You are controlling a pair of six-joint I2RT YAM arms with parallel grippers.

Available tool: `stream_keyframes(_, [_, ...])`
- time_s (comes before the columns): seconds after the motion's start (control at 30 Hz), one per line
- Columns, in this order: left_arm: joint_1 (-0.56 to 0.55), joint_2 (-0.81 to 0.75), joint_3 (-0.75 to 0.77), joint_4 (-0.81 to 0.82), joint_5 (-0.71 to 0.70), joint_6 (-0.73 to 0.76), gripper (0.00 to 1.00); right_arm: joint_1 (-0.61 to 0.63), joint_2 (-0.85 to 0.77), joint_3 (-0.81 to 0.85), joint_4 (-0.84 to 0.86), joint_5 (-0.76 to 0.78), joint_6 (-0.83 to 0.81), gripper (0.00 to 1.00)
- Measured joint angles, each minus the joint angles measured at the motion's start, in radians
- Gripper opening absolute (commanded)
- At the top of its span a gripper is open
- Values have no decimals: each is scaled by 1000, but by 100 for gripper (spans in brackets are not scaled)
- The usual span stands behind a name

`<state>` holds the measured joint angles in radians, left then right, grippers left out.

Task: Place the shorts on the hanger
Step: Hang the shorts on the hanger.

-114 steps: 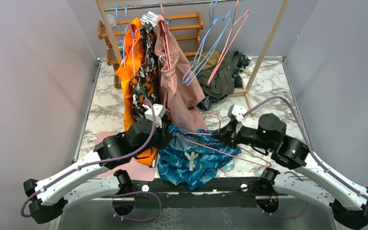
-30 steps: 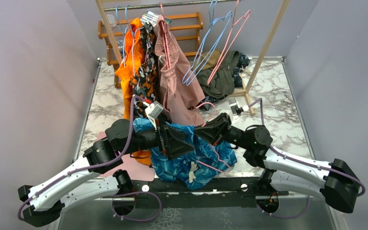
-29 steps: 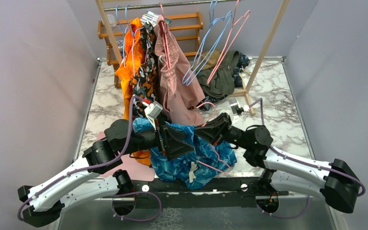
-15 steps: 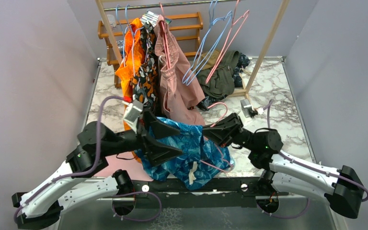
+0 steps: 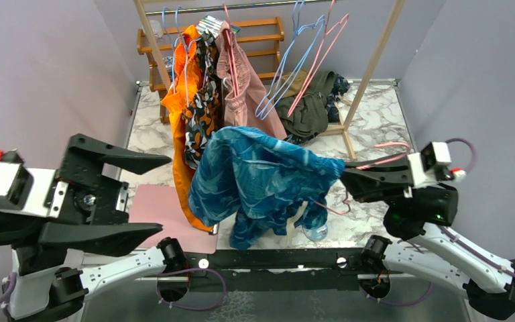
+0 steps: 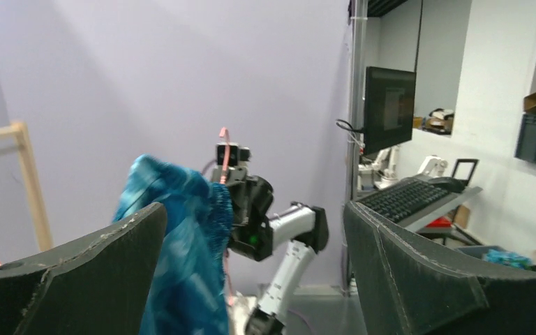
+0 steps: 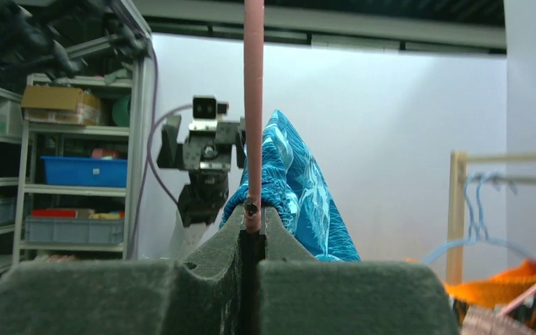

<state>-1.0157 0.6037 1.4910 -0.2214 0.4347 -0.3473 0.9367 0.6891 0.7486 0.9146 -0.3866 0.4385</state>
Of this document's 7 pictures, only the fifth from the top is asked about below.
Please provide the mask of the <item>blue patterned shorts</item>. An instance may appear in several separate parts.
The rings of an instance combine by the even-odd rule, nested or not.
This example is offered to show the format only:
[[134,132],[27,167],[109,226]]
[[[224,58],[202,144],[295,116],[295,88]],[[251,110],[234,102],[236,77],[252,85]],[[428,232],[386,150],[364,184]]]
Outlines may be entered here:
[[224,127],[209,140],[188,193],[192,214],[206,226],[235,216],[229,245],[249,249],[268,231],[288,235],[327,224],[329,189],[343,160],[273,138],[252,127]]

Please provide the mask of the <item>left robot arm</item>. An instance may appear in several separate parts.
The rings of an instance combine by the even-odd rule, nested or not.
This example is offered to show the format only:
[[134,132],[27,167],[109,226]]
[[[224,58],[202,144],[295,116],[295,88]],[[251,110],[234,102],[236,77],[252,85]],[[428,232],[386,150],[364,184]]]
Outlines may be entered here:
[[0,246],[12,250],[0,307],[9,321],[59,321],[124,282],[176,275],[186,268],[177,239],[139,245],[159,223],[132,223],[128,187],[105,165],[144,174],[169,164],[78,133],[56,169],[28,168],[15,150],[0,150]]

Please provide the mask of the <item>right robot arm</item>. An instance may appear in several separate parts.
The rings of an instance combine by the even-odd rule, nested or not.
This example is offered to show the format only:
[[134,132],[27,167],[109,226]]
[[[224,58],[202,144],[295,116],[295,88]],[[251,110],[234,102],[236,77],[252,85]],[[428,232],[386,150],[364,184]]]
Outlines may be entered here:
[[360,203],[387,204],[387,237],[371,236],[359,256],[370,273],[403,272],[449,288],[483,315],[515,313],[515,259],[492,254],[452,230],[459,195],[449,181],[462,173],[450,159],[419,153],[348,162],[341,182]]

